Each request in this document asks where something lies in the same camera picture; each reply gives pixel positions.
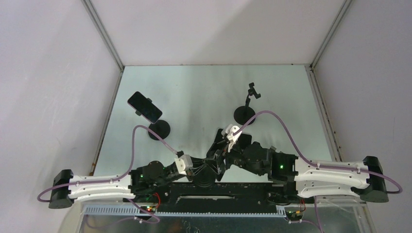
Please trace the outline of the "teal blue phone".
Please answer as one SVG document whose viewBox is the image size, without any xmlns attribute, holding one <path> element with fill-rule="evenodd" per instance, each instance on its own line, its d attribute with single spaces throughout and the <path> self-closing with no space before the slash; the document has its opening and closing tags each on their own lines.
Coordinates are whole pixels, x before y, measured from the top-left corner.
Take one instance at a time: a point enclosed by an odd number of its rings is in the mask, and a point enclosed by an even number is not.
<svg viewBox="0 0 412 233">
<path fill-rule="evenodd" d="M 213 158 L 217 150 L 223 150 L 226 146 L 226 141 L 222 134 L 223 128 L 217 130 L 214 142 L 206 153 L 206 158 Z"/>
</svg>

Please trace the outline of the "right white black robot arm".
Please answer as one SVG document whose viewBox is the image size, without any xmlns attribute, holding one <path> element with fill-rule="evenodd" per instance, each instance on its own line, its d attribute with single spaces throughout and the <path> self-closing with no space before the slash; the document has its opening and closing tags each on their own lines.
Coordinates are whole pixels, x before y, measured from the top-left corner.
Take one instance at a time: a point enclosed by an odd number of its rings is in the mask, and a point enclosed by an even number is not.
<svg viewBox="0 0 412 233">
<path fill-rule="evenodd" d="M 267 175 L 269 181 L 283 185 L 285 201 L 295 203 L 300 198 L 346 195 L 362 201 L 389 201 L 383 171 L 377 157 L 367 156 L 357 162 L 312 161 L 264 148 L 259 142 L 247 146 L 234 145 L 229 149 L 223 142 L 210 149 L 208 156 L 216 159 L 218 173 L 232 165 L 258 176 Z"/>
</svg>

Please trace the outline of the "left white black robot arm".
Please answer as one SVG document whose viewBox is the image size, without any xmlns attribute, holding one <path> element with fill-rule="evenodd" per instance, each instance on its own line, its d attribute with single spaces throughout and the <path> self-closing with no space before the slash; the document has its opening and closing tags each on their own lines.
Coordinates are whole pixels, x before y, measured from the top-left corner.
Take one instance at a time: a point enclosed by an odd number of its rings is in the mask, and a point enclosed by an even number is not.
<svg viewBox="0 0 412 233">
<path fill-rule="evenodd" d="M 215 162 L 209 159 L 182 155 L 164 166 L 152 161 L 146 166 L 132 169 L 126 174 L 114 176 L 79 176 L 72 170 L 61 170 L 53 180 L 50 209 L 71 207 L 75 201 L 100 199 L 135 199 L 148 202 L 159 187 L 186 177 L 199 187 L 210 187 L 219 179 Z"/>
</svg>

